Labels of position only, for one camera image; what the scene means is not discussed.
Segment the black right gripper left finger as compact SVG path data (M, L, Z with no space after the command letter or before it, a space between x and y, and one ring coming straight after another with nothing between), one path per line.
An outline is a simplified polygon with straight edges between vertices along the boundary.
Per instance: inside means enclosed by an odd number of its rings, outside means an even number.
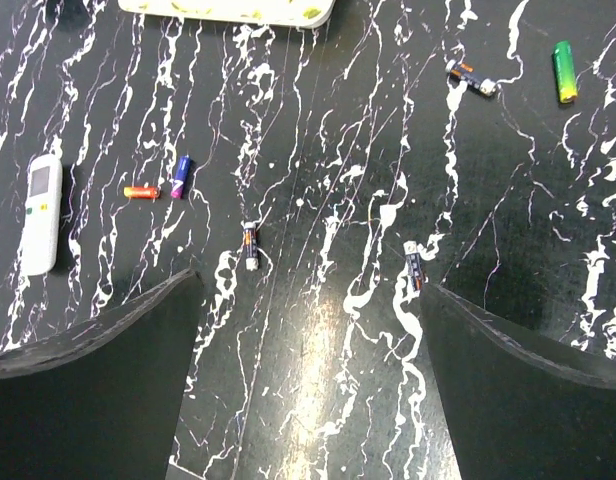
M0 479L162 479L200 321L181 271L0 355Z

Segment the floral serving tray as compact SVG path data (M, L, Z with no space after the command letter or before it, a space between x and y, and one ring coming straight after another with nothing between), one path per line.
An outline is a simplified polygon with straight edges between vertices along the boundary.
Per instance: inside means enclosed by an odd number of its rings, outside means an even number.
M130 13L232 23L317 28L335 0L119 0Z

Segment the green AA battery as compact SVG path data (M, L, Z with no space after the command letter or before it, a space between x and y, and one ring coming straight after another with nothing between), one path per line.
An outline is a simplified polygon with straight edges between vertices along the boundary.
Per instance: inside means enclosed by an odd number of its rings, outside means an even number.
M558 42L553 49L553 66L561 104L572 103L578 96L572 47L568 41Z

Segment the red orange AAA battery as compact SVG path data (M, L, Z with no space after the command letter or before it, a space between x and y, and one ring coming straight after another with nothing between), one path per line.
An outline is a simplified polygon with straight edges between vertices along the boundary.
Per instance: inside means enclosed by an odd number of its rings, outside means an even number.
M123 189L123 194L129 199L155 200L160 197L160 189L158 187L128 186Z

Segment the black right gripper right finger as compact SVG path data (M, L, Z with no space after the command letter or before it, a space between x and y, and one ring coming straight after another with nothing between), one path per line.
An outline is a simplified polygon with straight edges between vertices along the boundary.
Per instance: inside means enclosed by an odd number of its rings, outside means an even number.
M616 361L436 285L421 323L465 479L616 479Z

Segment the blue purple AAA battery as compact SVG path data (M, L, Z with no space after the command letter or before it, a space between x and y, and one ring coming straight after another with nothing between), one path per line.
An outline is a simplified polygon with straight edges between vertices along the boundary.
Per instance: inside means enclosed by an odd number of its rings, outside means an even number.
M172 179L172 198L182 198L191 164L192 160L188 155L184 155L179 159L177 168Z

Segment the black orange battery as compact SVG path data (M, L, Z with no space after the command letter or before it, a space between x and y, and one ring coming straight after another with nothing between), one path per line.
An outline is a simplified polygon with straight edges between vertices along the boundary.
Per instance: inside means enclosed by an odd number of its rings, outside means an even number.
M412 288L414 291L420 291L425 283L425 274L417 243L414 241L405 242L404 253Z
M458 81L464 81L469 87L486 97L492 97L498 91L497 83L492 79L476 73L474 68L458 60L450 60L445 68L447 74Z
M257 243L256 223L246 221L243 225L243 233L246 269L248 271L256 271L259 268L259 249Z

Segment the white remote control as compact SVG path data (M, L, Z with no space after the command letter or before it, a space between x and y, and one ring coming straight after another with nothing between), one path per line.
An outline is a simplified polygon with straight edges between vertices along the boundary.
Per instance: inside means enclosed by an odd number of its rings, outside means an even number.
M56 263L62 181L63 167L55 155L44 154L31 162L20 242L25 276L44 275Z

